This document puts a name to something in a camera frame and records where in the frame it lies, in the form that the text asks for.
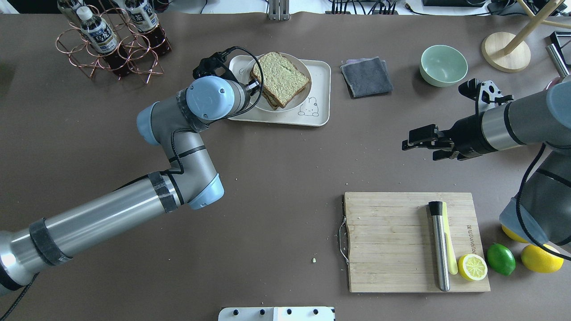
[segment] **gray tabletop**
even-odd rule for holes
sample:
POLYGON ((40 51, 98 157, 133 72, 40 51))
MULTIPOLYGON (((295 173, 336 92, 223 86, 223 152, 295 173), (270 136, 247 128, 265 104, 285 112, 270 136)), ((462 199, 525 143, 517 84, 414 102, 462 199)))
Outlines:
MULTIPOLYGON (((144 86, 134 75, 89 80, 70 66, 55 49, 66 29, 61 15, 0 15, 1 230, 166 169, 135 118, 188 86, 192 69, 215 51, 238 45, 327 62, 331 117, 321 127, 216 123, 202 137, 226 189, 221 200, 199 211, 183 206, 40 273, 14 320, 216 320, 222 307, 311 305, 335 307, 337 320, 569 319, 569 263, 541 275, 518 262, 509 277, 490 272, 492 290, 481 294, 356 294, 336 239, 346 191, 471 192, 484 248, 500 242, 520 251, 498 215, 538 146, 433 162, 430 151, 401 151, 401 141, 411 129, 447 129, 474 110, 455 86, 421 79, 425 48, 457 48, 466 79, 491 79, 518 98, 557 76, 545 51, 554 28, 535 30, 526 40, 531 64, 506 74, 484 61, 480 45, 497 31, 517 33, 523 17, 160 18, 173 52, 160 60, 165 75, 144 86), (375 56, 387 61, 394 91, 352 99, 341 62, 375 56)), ((1 297, 3 309, 16 296, 1 297)))

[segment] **mint green bowl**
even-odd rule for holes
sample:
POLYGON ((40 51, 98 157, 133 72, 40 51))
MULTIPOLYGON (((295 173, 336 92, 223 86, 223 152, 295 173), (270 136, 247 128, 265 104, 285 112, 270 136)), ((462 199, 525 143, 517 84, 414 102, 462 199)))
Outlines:
POLYGON ((424 50, 420 57, 420 74, 436 87, 448 87, 461 81, 468 73, 466 58, 456 49, 436 45, 424 50))

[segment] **gray folded towel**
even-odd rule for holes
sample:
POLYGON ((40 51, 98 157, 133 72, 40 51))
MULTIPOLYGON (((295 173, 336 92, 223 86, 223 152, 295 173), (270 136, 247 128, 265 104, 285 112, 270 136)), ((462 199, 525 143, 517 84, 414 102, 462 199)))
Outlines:
POLYGON ((393 90, 387 63, 379 57, 347 60, 341 66, 341 72, 354 98, 393 90))

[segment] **toast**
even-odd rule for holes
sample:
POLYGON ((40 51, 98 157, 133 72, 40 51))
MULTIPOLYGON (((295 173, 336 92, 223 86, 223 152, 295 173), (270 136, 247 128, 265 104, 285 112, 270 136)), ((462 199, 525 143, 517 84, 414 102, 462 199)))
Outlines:
MULTIPOLYGON (((309 78, 280 53, 274 51, 267 53, 258 61, 264 71, 262 95, 274 110, 277 110, 278 107, 285 108, 310 82, 309 78)), ((258 82, 262 80, 260 69, 255 63, 250 72, 250 77, 258 82)))

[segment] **robotic arm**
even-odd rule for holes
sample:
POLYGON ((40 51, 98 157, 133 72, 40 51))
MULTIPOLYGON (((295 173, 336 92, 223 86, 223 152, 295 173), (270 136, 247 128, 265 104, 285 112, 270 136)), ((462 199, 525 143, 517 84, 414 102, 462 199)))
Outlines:
MULTIPOLYGON (((476 101, 475 115, 457 121, 449 130, 440 131, 436 125, 411 130, 402 149, 424 147, 436 150, 434 161, 463 161, 544 142, 553 152, 519 195, 521 215, 539 243, 550 240, 571 252, 571 82, 515 101, 503 96, 492 81, 472 79, 460 85, 459 92, 476 101)), ((533 243, 521 224, 514 224, 518 222, 513 220, 515 215, 513 198, 500 221, 533 243)))
POLYGON ((261 84, 239 83, 225 67, 226 56, 235 49, 242 48, 202 59, 193 72, 196 80, 188 88, 138 115, 139 132, 148 143, 163 147, 169 170, 150 173, 24 230, 0 231, 0 295, 160 214, 185 203, 197 210, 223 196, 224 188, 199 133, 214 121, 248 111, 258 102, 249 107, 250 96, 263 87, 263 79, 261 84), (226 72, 217 77, 215 71, 220 67, 226 72))

